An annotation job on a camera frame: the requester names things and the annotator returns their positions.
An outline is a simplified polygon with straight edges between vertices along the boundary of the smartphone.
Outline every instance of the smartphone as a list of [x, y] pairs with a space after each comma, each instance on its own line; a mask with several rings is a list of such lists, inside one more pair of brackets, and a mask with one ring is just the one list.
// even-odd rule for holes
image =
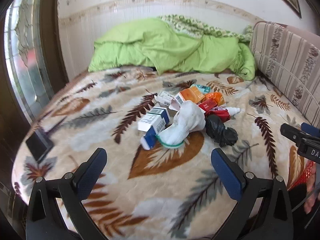
[[53, 142], [42, 130], [35, 130], [34, 133], [26, 140], [26, 144], [35, 158], [40, 163], [48, 152], [53, 148]]

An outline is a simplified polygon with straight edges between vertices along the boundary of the finger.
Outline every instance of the finger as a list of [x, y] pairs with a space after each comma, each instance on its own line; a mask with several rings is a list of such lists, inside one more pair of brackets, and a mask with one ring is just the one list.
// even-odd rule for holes
[[317, 168], [316, 168], [316, 164], [314, 164], [311, 168], [311, 174], [316, 174]]
[[307, 201], [304, 203], [304, 211], [306, 212], [306, 214], [309, 214], [312, 207], [314, 206], [316, 202], [316, 197], [314, 194], [312, 194]]
[[307, 184], [307, 192], [311, 192], [313, 190], [313, 184], [316, 181], [316, 175], [313, 174], [309, 177], [309, 179], [306, 181]]

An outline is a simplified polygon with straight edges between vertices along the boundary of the red mesh fabric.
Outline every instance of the red mesh fabric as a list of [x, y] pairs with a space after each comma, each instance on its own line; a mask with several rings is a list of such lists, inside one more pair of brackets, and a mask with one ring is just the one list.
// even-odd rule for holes
[[290, 187], [294, 188], [297, 185], [300, 185], [302, 183], [305, 183], [307, 181], [307, 179], [310, 177], [311, 175], [311, 168], [315, 163], [312, 161], [309, 161], [308, 165], [306, 166], [306, 168], [304, 169], [303, 173], [301, 174], [301, 176], [297, 179], [297, 181]]

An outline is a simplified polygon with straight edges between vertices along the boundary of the blue gripper pad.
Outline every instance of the blue gripper pad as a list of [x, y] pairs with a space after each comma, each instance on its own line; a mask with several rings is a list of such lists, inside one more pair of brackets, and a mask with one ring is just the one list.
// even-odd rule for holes
[[240, 201], [242, 197], [242, 186], [231, 167], [225, 162], [218, 149], [211, 152], [211, 164], [221, 179], [230, 198]]
[[79, 200], [87, 199], [93, 186], [96, 184], [104, 166], [107, 164], [107, 153], [105, 149], [98, 148], [87, 161], [89, 166], [77, 182], [77, 196]]
[[310, 134], [311, 136], [320, 137], [320, 130], [305, 122], [301, 124], [301, 130], [303, 132]]

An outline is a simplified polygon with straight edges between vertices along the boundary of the wall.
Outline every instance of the wall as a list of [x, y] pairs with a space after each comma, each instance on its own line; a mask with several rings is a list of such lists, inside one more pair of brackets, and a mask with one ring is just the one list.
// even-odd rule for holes
[[85, 70], [96, 38], [115, 24], [137, 18], [182, 13], [237, 32], [263, 19], [317, 32], [316, 19], [305, 0], [299, 0], [302, 19], [283, 0], [209, 0], [210, 8], [201, 4], [206, 0], [155, 0], [152, 4], [149, 0], [118, 0], [114, 5], [113, 1], [58, 0], [61, 47], [69, 78]]

